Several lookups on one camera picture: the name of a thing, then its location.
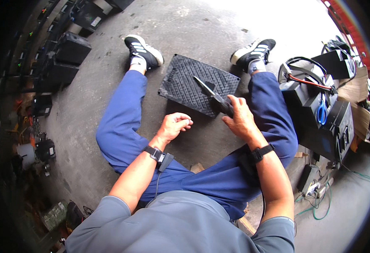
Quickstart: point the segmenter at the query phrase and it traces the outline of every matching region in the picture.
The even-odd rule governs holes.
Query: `gray t-shirt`
[[[294,223],[263,222],[249,238],[229,222],[226,210],[191,191],[169,191],[130,215],[126,203],[104,197],[67,238],[68,253],[85,252],[294,252]]]

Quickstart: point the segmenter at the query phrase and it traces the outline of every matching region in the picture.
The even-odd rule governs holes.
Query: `t-shirt sleeve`
[[[67,238],[67,252],[80,252],[83,243],[90,243],[89,240],[101,226],[130,215],[130,209],[123,200],[115,196],[103,197],[96,210]]]
[[[251,239],[261,253],[293,253],[294,222],[287,217],[270,218],[259,225]]]

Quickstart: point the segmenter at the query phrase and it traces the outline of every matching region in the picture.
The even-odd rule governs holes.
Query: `white sock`
[[[134,56],[130,59],[130,65],[132,64],[138,64],[140,66],[143,66],[147,70],[147,63],[144,58],[141,56]]]
[[[248,74],[251,75],[256,70],[266,71],[265,62],[263,59],[255,59],[248,64]]]

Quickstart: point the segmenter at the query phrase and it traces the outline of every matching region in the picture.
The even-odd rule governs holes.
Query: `blue pants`
[[[136,133],[140,127],[141,102],[146,94],[146,86],[145,76],[135,70],[128,71],[117,87],[96,133],[102,155],[119,174],[149,143]],[[273,144],[286,167],[292,161],[298,144],[279,84],[272,73],[261,72],[253,75],[248,89],[252,99],[250,109],[256,125],[267,141]],[[259,184],[247,180],[238,166],[238,156],[246,148],[244,146],[234,151],[198,174],[173,160],[160,176],[158,194],[173,190],[198,192],[221,204],[232,220],[241,218],[246,203],[260,194]],[[148,202],[154,198],[156,182],[157,170],[141,201]]]

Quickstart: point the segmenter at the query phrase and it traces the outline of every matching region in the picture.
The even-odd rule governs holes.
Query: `person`
[[[222,120],[246,145],[217,164],[194,174],[177,161],[159,172],[146,146],[164,151],[181,131],[191,129],[183,113],[166,115],[151,141],[139,136],[147,70],[163,64],[161,53],[138,35],[125,38],[130,68],[118,85],[99,124],[102,155],[120,174],[108,196],[67,238],[67,252],[293,252],[294,199],[284,170],[297,151],[297,137],[279,84],[266,72],[275,41],[266,39],[237,50],[231,62],[251,75],[252,105],[229,95],[233,119]],[[248,178],[240,154],[267,147]],[[246,203],[262,191],[265,213],[250,238],[232,224]],[[139,201],[146,208],[136,210]]]

